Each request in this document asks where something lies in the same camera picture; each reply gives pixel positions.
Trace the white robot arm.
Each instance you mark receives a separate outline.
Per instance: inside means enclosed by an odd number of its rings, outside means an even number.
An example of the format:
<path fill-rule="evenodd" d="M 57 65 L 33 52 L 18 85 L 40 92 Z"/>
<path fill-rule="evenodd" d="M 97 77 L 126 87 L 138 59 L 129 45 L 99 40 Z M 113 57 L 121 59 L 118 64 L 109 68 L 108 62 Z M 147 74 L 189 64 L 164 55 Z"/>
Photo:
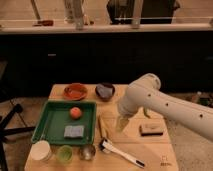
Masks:
<path fill-rule="evenodd" d="M 175 120 L 200 136 L 213 141 L 213 109 L 181 100 L 159 91 L 160 79 L 152 73 L 131 82 L 117 103 L 116 129 L 121 132 L 140 107 Z"/>

